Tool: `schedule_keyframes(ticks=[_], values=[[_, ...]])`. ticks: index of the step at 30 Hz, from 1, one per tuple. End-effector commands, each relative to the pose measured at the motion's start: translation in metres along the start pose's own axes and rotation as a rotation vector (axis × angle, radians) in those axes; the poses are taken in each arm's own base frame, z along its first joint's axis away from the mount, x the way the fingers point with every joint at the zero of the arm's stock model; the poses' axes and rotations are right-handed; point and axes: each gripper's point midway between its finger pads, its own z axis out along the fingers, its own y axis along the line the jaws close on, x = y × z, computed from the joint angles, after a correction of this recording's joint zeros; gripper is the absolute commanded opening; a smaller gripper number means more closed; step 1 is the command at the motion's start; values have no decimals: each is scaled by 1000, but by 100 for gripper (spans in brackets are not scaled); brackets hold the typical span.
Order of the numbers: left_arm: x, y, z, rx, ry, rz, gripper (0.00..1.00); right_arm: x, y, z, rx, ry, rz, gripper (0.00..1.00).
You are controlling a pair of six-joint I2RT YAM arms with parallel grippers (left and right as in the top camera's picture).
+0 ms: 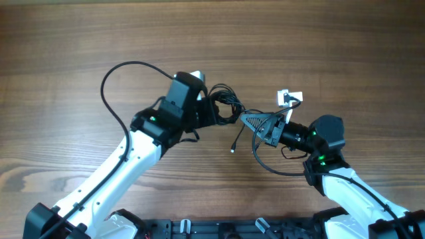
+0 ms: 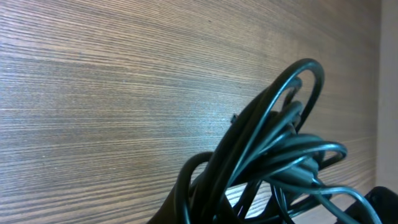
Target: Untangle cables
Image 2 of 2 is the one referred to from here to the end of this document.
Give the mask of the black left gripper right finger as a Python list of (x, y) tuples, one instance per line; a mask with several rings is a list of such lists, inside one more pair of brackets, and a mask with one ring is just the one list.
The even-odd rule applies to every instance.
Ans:
[(335, 193), (353, 196), (355, 202), (345, 211), (345, 215), (353, 220), (353, 223), (377, 223), (397, 224), (397, 194), (392, 190), (377, 186), (365, 196), (349, 187), (335, 187)]

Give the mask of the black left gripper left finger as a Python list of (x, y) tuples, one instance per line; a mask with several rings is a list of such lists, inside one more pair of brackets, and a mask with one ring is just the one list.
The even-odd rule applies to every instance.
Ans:
[(177, 217), (174, 211), (175, 186), (173, 186), (162, 206), (147, 224), (177, 224)]

